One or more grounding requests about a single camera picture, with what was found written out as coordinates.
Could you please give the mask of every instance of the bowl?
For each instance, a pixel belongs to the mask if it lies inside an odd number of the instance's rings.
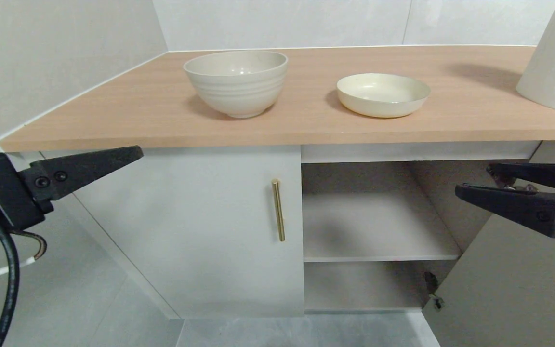
[[[212,53],[187,61],[183,69],[198,96],[235,118],[254,117],[277,100],[288,57],[271,51]]]
[[[421,108],[431,89],[422,81],[387,73],[361,73],[337,82],[342,105],[364,116],[403,117]]]

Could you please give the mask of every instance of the wooden countertop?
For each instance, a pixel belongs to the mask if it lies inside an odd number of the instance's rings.
[[[555,140],[555,110],[515,92],[534,51],[507,46],[280,49],[290,59],[277,103],[231,119],[195,94],[182,66],[207,52],[166,53],[73,99],[0,141],[6,151],[322,143]],[[399,119],[346,110],[335,83],[363,72],[421,79],[423,108]]]

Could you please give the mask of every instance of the screw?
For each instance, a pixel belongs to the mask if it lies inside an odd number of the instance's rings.
[[[537,219],[540,222],[549,222],[551,217],[549,217],[549,213],[547,213],[546,211],[539,211],[537,212]]]
[[[48,178],[42,176],[36,178],[36,180],[33,181],[33,184],[36,185],[36,187],[48,187],[51,184],[51,181]]]
[[[65,171],[55,172],[55,180],[63,182],[68,179],[68,174]]]

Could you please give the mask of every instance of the gray floor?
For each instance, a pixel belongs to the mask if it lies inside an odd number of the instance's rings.
[[[420,312],[187,319],[177,347],[439,347]]]

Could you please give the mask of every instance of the cabinet door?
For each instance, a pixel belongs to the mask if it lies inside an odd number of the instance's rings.
[[[531,162],[555,163],[555,142]],[[442,347],[555,346],[555,240],[492,215],[436,294],[423,314]]]
[[[300,147],[144,152],[76,196],[179,316],[302,316]]]

